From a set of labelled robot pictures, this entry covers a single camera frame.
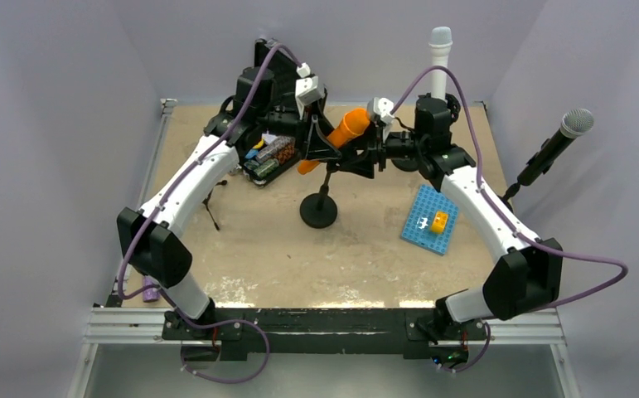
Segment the orange microphone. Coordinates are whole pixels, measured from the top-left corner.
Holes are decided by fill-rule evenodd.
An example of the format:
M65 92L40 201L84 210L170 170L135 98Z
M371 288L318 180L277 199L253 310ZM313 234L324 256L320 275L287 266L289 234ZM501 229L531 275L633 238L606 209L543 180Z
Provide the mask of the orange microphone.
M325 112L317 105L311 107L311 115L313 114L325 115ZM366 109L352 109L343 115L337 126L332 125L334 129L328 134L328 140L340 150L344 145L359 138L368 129L369 125L370 119ZM306 175L316 169L320 163L324 162L303 159L298 165L298 173Z

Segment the black round base clip stand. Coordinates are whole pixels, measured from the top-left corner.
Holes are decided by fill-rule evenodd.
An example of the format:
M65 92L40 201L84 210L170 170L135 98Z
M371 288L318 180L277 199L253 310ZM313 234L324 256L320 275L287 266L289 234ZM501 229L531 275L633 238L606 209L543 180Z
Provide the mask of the black round base clip stand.
M338 209L335 201L329 196L329 182L332 174L337 172L338 168L337 163L328 163L326 175L319 191L306 196L301 202L299 214L307 226L323 229L336 221Z

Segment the purple glitter microphone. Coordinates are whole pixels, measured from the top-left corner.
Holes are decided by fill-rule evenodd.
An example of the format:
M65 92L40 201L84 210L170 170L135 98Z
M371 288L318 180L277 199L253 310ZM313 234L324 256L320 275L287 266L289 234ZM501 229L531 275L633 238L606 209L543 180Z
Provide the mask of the purple glitter microphone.
M143 278L143 285L144 286L149 286L150 285L151 288L150 289L146 289L146 290L143 291L143 293L142 293L142 296L143 296L142 301L144 303L156 303L161 297L161 295L160 295L160 293L158 291L158 283L154 279L152 279L151 277L146 275Z

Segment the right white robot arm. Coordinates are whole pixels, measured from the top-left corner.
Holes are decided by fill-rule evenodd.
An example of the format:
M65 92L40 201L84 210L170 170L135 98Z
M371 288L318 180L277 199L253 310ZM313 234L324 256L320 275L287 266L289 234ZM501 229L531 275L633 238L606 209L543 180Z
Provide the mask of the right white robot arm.
M561 246L541 240L499 200L467 151L452 142L456 101L418 99L414 126L391 133L394 106L375 99L366 108L347 112L330 134L337 148L355 144L360 152L346 165L364 163L370 170L391 158L410 158L433 188L465 213L486 244L494 267L478 287L437 300L428 326L453 337L466 323L486 318L508 320L551 305L559 297Z

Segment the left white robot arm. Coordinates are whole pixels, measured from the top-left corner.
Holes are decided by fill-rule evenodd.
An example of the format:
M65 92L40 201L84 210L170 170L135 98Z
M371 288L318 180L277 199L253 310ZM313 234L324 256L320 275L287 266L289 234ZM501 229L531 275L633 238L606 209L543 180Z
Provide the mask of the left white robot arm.
M265 131L293 138L305 164L340 156L329 139L332 126L322 114L325 89L308 64L299 64L296 74L295 105L275 110L274 73L267 66L246 70L237 81L232 110L211 120L172 179L137 210L125 207L117 217L123 251L119 273L133 267L149 277L195 339L210 336L223 324L215 316L213 299L192 275L192 254L180 240L196 208Z

